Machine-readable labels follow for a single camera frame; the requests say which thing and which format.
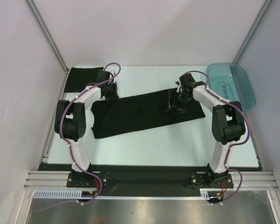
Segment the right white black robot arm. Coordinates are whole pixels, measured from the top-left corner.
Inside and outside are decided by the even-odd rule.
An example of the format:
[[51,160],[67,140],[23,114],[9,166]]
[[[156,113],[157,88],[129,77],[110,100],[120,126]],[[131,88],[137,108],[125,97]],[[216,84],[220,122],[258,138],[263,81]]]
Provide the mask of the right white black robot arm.
[[241,103],[222,98],[206,82],[195,81],[190,72],[180,76],[176,84],[176,89],[168,91],[166,113],[186,113],[192,102],[199,102],[212,113],[211,131],[216,143],[204,183],[217,187],[227,179],[231,150],[246,132]]

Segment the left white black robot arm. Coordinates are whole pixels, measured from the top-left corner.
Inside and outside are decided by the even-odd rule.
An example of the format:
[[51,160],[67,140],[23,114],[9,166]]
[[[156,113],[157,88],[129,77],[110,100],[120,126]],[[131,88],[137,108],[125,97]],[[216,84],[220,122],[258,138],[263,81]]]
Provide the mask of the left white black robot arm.
[[84,146],[86,110],[100,99],[117,99],[118,75],[115,71],[100,70],[94,81],[89,82],[72,100],[59,100],[56,107],[54,130],[66,142],[72,165],[67,187],[87,188],[98,182],[91,171],[91,162]]

